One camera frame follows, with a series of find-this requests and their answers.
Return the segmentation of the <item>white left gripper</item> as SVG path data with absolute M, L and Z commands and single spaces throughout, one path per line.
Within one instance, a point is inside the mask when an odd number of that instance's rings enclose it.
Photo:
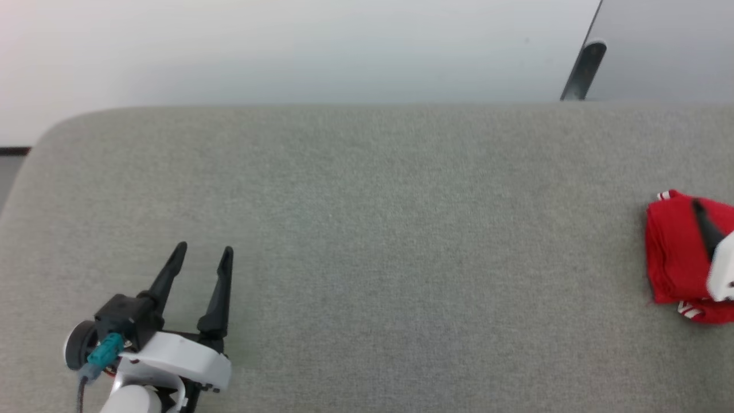
M 137 295 L 137 298 L 152 303 L 151 311 L 158 322 L 163 322 L 163 311 L 186 252 L 187 242 L 181 241 L 150 288 Z M 217 268 L 217 284 L 207 311 L 198 322 L 198 331 L 209 340 L 223 340 L 228 335 L 233 257 L 233 248 L 225 247 Z M 180 391 L 184 388 L 184 379 L 187 379 L 210 389 L 225 391 L 232 376 L 232 363 L 226 356 L 177 334 L 158 332 L 142 350 L 123 352 L 120 356 L 118 389 L 139 385 Z

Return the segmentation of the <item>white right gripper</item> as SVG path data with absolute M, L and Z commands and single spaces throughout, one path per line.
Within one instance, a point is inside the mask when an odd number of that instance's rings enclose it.
M 706 288 L 711 300 L 731 301 L 733 297 L 733 233 L 723 234 L 710 219 L 700 198 L 692 200 L 692 209 L 710 264 Z

